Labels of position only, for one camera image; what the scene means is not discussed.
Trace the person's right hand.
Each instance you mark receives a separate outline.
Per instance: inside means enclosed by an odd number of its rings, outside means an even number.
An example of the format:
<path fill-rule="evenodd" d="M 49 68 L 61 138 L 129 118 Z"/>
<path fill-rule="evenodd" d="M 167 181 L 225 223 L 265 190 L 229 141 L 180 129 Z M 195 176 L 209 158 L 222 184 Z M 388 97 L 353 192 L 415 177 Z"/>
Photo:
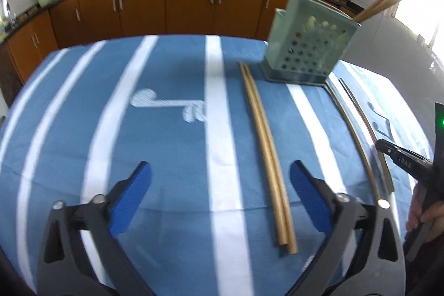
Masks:
<path fill-rule="evenodd" d="M 412 200 L 409 207 L 408 220 L 406 222 L 406 231 L 411 232 L 416 229 L 420 222 L 428 223 L 432 222 L 430 230 L 425 238 L 425 243 L 438 238 L 444 230 L 444 205 L 443 200 L 436 202 L 427 210 L 422 210 L 422 202 L 420 202 L 418 196 L 422 186 L 417 183 L 414 187 Z"/>

